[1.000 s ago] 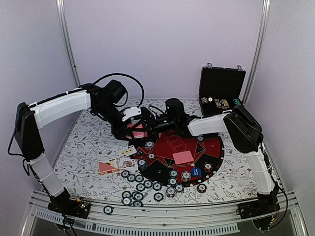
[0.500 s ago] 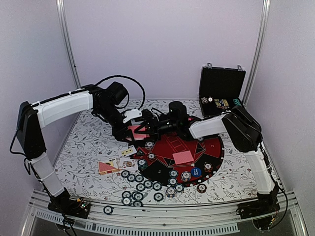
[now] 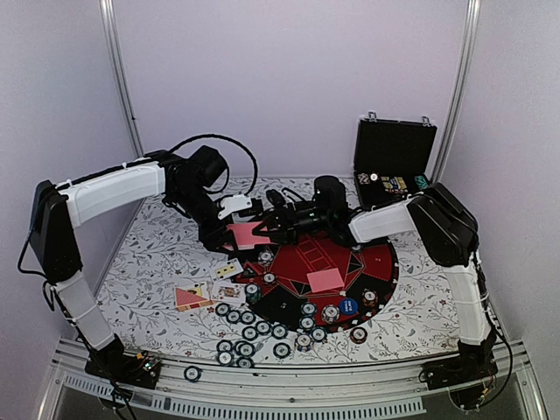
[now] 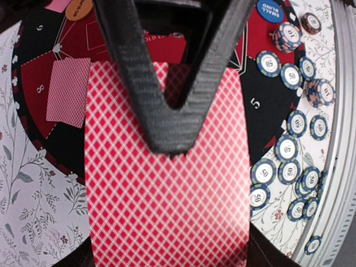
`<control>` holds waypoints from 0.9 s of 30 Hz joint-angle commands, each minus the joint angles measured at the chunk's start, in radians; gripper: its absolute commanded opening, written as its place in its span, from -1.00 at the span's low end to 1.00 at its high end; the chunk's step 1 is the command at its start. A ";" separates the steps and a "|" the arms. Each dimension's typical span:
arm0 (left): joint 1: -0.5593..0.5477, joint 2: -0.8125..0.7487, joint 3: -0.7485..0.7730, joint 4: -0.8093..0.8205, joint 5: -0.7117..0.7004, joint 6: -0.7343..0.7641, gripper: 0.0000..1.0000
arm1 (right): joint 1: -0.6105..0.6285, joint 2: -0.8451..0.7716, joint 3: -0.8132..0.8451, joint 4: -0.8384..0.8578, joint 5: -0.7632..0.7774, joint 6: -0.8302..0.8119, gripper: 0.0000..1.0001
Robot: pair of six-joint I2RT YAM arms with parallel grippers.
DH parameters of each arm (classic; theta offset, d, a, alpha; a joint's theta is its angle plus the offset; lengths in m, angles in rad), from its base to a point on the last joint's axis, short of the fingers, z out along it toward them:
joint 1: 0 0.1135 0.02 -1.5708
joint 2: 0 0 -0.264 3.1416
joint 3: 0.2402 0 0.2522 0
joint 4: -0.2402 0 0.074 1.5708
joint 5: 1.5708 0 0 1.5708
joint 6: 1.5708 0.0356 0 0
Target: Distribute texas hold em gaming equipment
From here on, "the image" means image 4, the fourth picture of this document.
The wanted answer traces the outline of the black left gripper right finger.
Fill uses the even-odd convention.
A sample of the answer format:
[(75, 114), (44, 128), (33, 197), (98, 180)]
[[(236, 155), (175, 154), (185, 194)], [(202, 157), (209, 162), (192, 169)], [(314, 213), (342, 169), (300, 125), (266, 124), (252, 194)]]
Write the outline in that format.
[(300, 267), (281, 253), (259, 230), (250, 230), (246, 266)]

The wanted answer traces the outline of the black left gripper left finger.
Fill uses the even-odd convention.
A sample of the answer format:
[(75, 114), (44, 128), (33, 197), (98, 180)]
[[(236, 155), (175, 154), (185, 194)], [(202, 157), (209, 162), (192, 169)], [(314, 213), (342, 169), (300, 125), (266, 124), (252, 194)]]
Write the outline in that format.
[(88, 237), (77, 249), (53, 266), (92, 266), (92, 245), (90, 237)]

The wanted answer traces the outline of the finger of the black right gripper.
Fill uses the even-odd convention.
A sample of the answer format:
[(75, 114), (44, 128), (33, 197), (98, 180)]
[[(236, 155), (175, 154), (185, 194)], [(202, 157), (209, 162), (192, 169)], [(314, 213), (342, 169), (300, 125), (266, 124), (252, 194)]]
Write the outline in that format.
[(255, 1), (218, 1), (209, 30), (192, 64), (174, 112), (172, 156), (193, 148), (214, 100), (225, 68), (252, 13)]
[(134, 1), (94, 1), (96, 17), (111, 58), (117, 63), (131, 97), (133, 109), (155, 154), (171, 158), (191, 149), (178, 144), (168, 118), (173, 111), (162, 94), (145, 42)]

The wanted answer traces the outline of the green chip table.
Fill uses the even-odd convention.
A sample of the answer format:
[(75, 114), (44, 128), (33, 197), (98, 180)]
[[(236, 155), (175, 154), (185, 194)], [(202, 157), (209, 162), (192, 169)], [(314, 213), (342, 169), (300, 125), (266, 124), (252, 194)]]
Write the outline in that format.
[(270, 185), (276, 177), (276, 166), (271, 159), (260, 159), (251, 168), (251, 181), (253, 184)]
[(252, 211), (263, 209), (270, 200), (270, 190), (265, 184), (255, 184), (251, 187), (250, 208)]

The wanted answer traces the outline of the red backed card deck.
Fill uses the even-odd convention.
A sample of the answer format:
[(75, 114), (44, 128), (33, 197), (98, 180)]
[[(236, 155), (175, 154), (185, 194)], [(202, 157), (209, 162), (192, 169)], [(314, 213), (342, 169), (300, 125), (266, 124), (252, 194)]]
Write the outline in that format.
[(194, 147), (153, 154), (118, 68), (91, 65), (85, 180), (96, 266), (245, 266), (250, 157), (240, 77), (228, 68)]

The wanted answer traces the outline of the green chip front cluster top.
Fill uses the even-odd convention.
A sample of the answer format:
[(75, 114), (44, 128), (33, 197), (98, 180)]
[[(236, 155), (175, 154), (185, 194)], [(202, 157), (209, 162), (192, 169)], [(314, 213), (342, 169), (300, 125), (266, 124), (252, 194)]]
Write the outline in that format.
[(318, 186), (320, 170), (311, 166), (304, 170), (295, 184), (295, 193), (298, 197), (305, 197), (312, 193)]

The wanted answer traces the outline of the green chip cluster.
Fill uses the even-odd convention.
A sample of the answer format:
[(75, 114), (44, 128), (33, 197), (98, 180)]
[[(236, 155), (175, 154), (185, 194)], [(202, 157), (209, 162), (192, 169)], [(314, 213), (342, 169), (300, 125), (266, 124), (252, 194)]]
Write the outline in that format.
[(312, 193), (318, 186), (320, 170), (311, 166), (304, 170), (295, 184), (295, 193), (298, 197), (305, 197)]
[(327, 176), (328, 176), (328, 172), (327, 171), (323, 171), (321, 173), (321, 177), (319, 179), (319, 184), (318, 184), (318, 189), (317, 189), (317, 198), (321, 198), (323, 192), (324, 192), (324, 188), (325, 188), (325, 184), (327, 181)]

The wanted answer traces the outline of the green chip mat seat four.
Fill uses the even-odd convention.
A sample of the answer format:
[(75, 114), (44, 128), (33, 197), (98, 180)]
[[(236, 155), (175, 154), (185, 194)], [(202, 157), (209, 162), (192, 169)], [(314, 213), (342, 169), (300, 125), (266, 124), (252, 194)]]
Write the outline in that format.
[(280, 75), (281, 61), (279, 57), (271, 51), (261, 51), (256, 58), (256, 64), (262, 74), (274, 78)]

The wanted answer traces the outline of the green chip mat edge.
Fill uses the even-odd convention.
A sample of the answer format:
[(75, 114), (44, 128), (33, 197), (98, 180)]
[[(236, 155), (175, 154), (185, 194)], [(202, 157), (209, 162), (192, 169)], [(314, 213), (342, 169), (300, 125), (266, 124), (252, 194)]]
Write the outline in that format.
[(291, 162), (298, 155), (297, 140), (290, 135), (281, 135), (274, 148), (275, 155), (282, 163)]
[(280, 75), (283, 84), (290, 90), (297, 90), (302, 84), (303, 77), (300, 70), (294, 64), (284, 64)]

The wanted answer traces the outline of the blue chip stack seat four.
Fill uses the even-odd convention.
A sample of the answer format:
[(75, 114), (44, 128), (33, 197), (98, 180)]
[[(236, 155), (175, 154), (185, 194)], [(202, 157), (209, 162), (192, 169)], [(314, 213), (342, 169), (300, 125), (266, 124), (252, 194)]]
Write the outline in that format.
[(283, 22), (272, 34), (275, 47), (283, 53), (292, 53), (302, 43), (300, 29), (290, 22)]

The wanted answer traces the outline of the blue small blind button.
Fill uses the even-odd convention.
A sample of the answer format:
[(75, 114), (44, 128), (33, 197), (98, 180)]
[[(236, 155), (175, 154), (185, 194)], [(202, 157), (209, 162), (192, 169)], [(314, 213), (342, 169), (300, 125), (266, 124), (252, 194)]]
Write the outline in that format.
[(284, 20), (284, 12), (275, 1), (259, 0), (256, 8), (263, 19), (270, 23), (281, 23)]

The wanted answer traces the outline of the brown 100 poker chip stack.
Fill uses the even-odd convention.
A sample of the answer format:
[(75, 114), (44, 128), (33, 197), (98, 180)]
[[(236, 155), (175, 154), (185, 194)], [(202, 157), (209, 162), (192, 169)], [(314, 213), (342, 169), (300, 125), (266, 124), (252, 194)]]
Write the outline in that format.
[(322, 30), (322, 25), (320, 20), (316, 15), (307, 12), (301, 17), (301, 25), (303, 28), (312, 35), (318, 34)]

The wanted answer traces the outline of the orange big blind button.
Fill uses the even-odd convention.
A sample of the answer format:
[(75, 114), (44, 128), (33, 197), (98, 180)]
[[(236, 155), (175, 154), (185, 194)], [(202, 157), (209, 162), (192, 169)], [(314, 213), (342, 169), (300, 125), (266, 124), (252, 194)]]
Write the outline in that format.
[(79, 21), (85, 18), (92, 9), (92, 0), (74, 0), (67, 6), (65, 16), (69, 21)]

